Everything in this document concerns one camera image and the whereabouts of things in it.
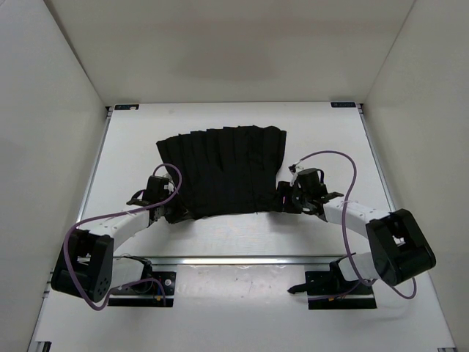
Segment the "black pleated skirt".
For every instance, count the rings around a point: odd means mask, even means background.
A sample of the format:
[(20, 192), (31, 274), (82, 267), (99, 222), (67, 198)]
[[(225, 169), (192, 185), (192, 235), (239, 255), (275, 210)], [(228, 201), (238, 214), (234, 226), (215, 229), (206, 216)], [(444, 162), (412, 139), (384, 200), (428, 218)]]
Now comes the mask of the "black pleated skirt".
[(169, 174), (181, 183), (180, 201), (192, 219), (268, 212), (287, 133), (277, 127), (192, 131), (156, 143)]

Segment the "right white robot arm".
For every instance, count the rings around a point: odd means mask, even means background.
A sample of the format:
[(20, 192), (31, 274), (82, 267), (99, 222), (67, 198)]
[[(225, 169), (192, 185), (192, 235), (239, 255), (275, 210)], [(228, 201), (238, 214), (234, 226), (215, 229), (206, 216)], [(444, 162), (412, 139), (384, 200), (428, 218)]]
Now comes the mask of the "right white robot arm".
[(277, 192), (279, 211), (316, 216), (341, 226), (345, 240), (353, 231), (369, 242), (369, 252), (354, 254), (347, 249), (344, 257), (330, 263), (328, 284), (336, 293), (374, 280), (395, 287), (436, 265), (436, 256), (410, 211), (377, 210), (329, 192), (320, 169), (304, 169), (294, 181), (279, 182)]

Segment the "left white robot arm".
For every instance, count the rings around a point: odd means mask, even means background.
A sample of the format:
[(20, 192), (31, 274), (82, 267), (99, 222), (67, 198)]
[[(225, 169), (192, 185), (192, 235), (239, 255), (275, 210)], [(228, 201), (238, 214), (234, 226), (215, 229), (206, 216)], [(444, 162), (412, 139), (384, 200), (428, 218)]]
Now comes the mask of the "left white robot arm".
[(169, 215), (170, 202), (179, 195), (182, 179), (176, 185), (168, 177), (152, 175), (147, 187), (137, 191), (117, 213), (95, 216), (74, 224), (65, 235), (62, 250), (51, 277), (51, 288), (79, 297), (95, 311), (106, 307), (115, 290), (132, 287), (144, 292), (157, 286), (163, 303), (166, 292), (153, 278), (149, 260), (128, 255), (114, 258), (124, 242)]

